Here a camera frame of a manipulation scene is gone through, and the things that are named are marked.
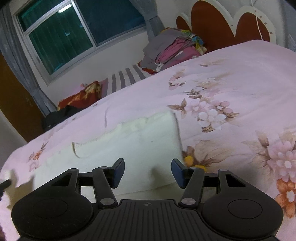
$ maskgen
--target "window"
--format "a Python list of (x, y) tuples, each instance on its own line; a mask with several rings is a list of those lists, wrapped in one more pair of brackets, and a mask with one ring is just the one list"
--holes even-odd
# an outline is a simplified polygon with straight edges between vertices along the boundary
[(145, 24), (129, 0), (32, 0), (16, 18), (47, 84), (103, 43)]

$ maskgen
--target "pink floral bedsheet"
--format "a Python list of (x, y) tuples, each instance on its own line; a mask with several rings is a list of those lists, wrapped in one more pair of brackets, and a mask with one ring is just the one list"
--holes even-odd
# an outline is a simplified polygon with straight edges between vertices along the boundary
[(284, 211), (277, 237), (296, 237), (296, 53), (250, 41), (188, 60), (126, 87), (16, 150), (0, 179), (13, 179), (0, 202), (0, 237), (18, 239), (10, 210), (32, 188), (34, 170), (54, 152), (118, 123), (171, 109), (184, 162), (227, 168), (274, 198)]

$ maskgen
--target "wooden door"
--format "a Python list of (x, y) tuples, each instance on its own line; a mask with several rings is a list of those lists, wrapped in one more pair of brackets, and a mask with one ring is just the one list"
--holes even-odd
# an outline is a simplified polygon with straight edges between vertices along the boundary
[(43, 133), (43, 117), (28, 91), (18, 82), (0, 53), (0, 110), (27, 141)]

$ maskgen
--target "gray curtain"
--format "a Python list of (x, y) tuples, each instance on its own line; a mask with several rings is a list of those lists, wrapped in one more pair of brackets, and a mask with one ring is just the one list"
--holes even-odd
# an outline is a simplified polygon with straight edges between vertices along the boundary
[(0, 10), (0, 51), (18, 81), (33, 97), (42, 114), (45, 116), (56, 111), (55, 105), (40, 89), (25, 56), (13, 24), (9, 4)]
[(157, 6), (155, 0), (130, 0), (134, 7), (143, 15), (146, 21), (146, 29), (149, 41), (157, 36), (164, 26), (157, 16)]

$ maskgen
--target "striped pillow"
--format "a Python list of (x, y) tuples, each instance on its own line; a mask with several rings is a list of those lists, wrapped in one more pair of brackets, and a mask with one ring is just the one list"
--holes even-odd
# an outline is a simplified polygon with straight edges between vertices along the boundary
[(100, 82), (102, 98), (150, 76), (151, 74), (134, 64), (132, 67), (119, 71)]

